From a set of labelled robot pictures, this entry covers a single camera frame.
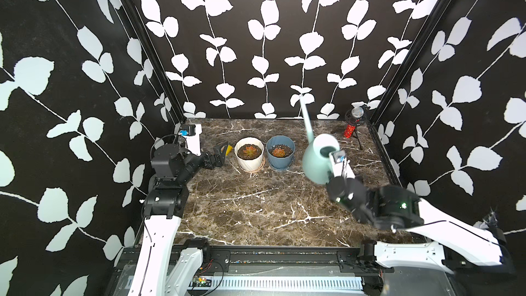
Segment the white pot succulent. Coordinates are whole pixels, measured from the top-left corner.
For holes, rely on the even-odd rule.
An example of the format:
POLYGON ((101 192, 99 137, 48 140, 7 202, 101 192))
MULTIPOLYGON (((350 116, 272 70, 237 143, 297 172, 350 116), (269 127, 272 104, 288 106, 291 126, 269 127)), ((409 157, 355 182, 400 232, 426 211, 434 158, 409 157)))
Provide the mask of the white pot succulent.
POLYGON ((234 154, 238 164, 248 170, 257 169, 264 160, 264 145, 254 137, 239 140, 234 147, 234 154))

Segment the mint green watering can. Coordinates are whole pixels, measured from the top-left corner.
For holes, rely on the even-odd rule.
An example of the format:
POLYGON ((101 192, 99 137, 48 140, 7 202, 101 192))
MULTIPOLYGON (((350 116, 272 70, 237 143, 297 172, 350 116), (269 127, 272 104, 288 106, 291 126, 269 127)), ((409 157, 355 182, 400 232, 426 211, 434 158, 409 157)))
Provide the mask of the mint green watering can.
POLYGON ((331 134, 319 134, 315 136, 306 107, 305 97, 301 95, 299 102, 308 138, 308 146, 302 158, 303 171, 310 181, 315 184, 324 185, 327 184, 333 176, 330 154, 339 151, 341 148, 337 139, 331 134))

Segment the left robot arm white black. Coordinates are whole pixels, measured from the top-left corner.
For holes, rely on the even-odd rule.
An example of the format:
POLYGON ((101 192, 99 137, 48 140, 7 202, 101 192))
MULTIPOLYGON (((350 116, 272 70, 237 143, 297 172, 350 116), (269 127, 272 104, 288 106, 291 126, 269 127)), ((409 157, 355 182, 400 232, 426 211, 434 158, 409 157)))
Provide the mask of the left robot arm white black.
POLYGON ((200 169, 222 167, 228 147, 222 142, 200 155, 177 143, 155 150, 155 175, 142 211, 144 233, 129 295, 185 295, 198 269, 210 260, 209 242, 194 238, 185 242, 175 266, 169 266, 189 197, 187 184, 200 169))

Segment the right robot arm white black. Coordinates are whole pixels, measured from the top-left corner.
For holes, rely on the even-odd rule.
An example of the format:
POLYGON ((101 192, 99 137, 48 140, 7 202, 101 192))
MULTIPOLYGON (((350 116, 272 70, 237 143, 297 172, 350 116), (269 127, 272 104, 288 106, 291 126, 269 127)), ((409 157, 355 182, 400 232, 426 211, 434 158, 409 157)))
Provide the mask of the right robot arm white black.
POLYGON ((364 242, 356 256, 360 264, 432 269, 483 279, 504 279, 516 273, 504 237, 496 227, 470 226, 400 186, 370 189, 356 178, 335 176, 326 189, 329 199, 350 212, 358 223, 426 239, 420 244, 364 242))

